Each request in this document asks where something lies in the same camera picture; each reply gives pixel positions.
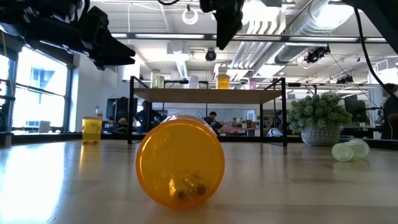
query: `shelf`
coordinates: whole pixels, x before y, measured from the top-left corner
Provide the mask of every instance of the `shelf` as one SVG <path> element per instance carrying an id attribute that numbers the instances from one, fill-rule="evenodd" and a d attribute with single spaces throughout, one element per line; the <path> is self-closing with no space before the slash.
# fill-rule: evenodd
<path id="1" fill-rule="evenodd" d="M 280 90 L 192 90 L 135 88 L 134 94 L 153 103 L 263 104 L 281 96 Z"/>

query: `camera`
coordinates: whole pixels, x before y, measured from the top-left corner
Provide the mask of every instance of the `camera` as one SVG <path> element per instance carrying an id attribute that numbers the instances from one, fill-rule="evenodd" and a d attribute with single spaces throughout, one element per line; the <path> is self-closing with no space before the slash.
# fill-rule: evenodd
<path id="1" fill-rule="evenodd" d="M 207 53 L 206 53 L 206 61 L 212 62 L 212 61 L 216 60 L 216 58 L 217 58 L 217 54 L 214 51 L 214 49 L 208 49 Z"/>
<path id="2" fill-rule="evenodd" d="M 304 61 L 306 61 L 307 63 L 316 63 L 327 54 L 330 54 L 329 46 L 317 47 L 315 50 L 308 52 L 308 55 L 304 57 Z"/>

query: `orange plastic bottle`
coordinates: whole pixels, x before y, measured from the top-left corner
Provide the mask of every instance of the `orange plastic bottle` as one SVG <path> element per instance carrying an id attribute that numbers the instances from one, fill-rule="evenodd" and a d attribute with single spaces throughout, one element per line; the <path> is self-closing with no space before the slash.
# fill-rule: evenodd
<path id="1" fill-rule="evenodd" d="M 224 152 L 201 118 L 175 114 L 141 142 L 136 171 L 146 194 L 169 208 L 205 203 L 224 175 Z"/>

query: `person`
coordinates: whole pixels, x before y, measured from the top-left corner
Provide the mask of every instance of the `person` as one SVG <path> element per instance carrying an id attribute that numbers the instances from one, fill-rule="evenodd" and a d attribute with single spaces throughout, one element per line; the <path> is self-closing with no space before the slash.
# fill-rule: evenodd
<path id="1" fill-rule="evenodd" d="M 209 116 L 205 118 L 205 121 L 208 125 L 213 128 L 213 131 L 218 134 L 218 130 L 223 127 L 222 124 L 216 121 L 217 113 L 212 111 Z"/>
<path id="2" fill-rule="evenodd" d="M 271 128 L 279 128 L 279 129 L 282 129 L 282 118 L 283 118 L 282 112 L 281 112 L 281 111 L 278 111 L 278 112 L 276 113 L 276 120 L 275 120 L 275 119 L 272 120 Z"/>
<path id="3" fill-rule="evenodd" d="M 398 96 L 398 86 L 396 84 L 387 83 L 386 88 L 393 92 L 395 96 Z M 392 130 L 391 120 L 392 117 L 398 115 L 398 99 L 391 96 L 385 89 L 382 91 L 383 97 L 386 98 L 383 107 L 383 120 L 384 120 L 384 128 L 381 133 L 381 139 L 392 139 Z"/>
<path id="4" fill-rule="evenodd" d="M 136 115 L 136 120 L 141 123 L 141 132 L 146 133 L 148 132 L 148 110 L 149 110 L 149 102 L 144 101 L 142 102 L 142 107 L 144 108 L 142 111 L 138 112 Z M 152 124 L 152 128 L 155 126 L 153 123 L 155 118 L 161 119 L 162 115 L 160 115 L 156 110 L 150 111 L 150 123 Z"/>

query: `fluorescent light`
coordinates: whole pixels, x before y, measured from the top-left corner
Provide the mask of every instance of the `fluorescent light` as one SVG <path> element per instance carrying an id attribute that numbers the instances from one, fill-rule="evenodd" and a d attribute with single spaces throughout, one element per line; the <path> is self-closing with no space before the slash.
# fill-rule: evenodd
<path id="1" fill-rule="evenodd" d="M 256 77 L 261 77 L 261 78 L 270 78 L 273 77 L 276 73 L 284 69 L 285 66 L 281 65 L 263 65 L 259 69 L 259 73 L 257 74 Z"/>
<path id="2" fill-rule="evenodd" d="M 387 42 L 384 38 L 382 37 L 377 37 L 377 38 L 366 38 L 365 42 L 370 42 L 370 43 L 385 43 Z"/>
<path id="3" fill-rule="evenodd" d="M 204 39 L 201 34 L 136 34 L 136 38 L 142 39 Z"/>
<path id="4" fill-rule="evenodd" d="M 114 38 L 126 38 L 127 34 L 112 34 L 112 37 L 114 37 Z"/>
<path id="5" fill-rule="evenodd" d="M 358 40 L 357 37 L 291 37 L 289 38 L 291 41 L 302 41 L 302 42 L 356 42 Z"/>
<path id="6" fill-rule="evenodd" d="M 318 43 L 286 43 L 286 46 L 327 47 L 328 44 L 318 44 Z"/>
<path id="7" fill-rule="evenodd" d="M 233 40 L 266 40 L 266 41 L 278 41 L 281 37 L 278 36 L 271 36 L 271 35 L 239 35 L 237 34 L 232 38 Z"/>

